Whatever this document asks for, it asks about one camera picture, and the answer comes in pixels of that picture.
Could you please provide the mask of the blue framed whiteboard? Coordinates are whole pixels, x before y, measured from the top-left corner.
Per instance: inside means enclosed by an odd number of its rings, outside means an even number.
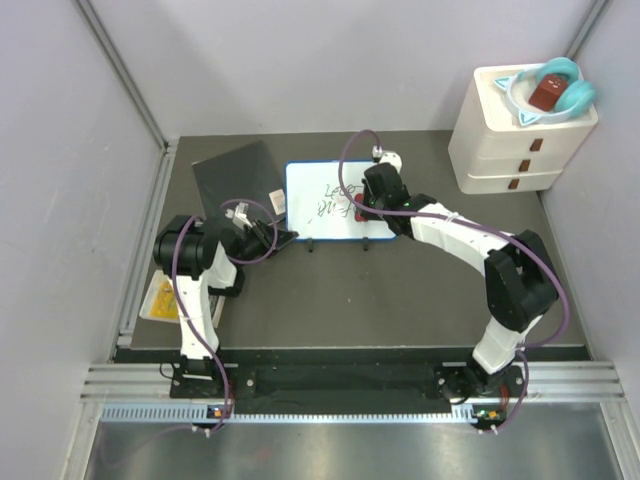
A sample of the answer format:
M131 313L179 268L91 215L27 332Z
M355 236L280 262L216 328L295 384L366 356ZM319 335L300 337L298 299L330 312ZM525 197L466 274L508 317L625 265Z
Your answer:
M392 240L383 221L356 220L355 207L341 190L338 165L297 161L285 167L286 227L305 241Z

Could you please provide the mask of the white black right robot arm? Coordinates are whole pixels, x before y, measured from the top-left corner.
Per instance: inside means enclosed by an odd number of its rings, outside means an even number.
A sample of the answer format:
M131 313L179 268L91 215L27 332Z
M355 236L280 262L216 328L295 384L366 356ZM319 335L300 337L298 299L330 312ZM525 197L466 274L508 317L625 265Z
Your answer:
M365 170L359 202L364 218L383 220L394 234L437 247L482 275L490 320L447 395L458 400L492 394L528 332L559 299L540 236L492 232L425 194L411 195L388 163Z

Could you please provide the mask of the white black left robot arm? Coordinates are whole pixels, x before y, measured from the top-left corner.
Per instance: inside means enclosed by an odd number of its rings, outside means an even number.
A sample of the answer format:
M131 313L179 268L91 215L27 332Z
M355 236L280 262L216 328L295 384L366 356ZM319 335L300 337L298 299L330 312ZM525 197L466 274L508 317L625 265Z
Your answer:
M216 333L224 302L241 293L245 265L272 257L298 236L262 220L237 227L221 218L202 221L189 215L175 216L157 234L153 259L170 282L181 329L171 397L231 395Z

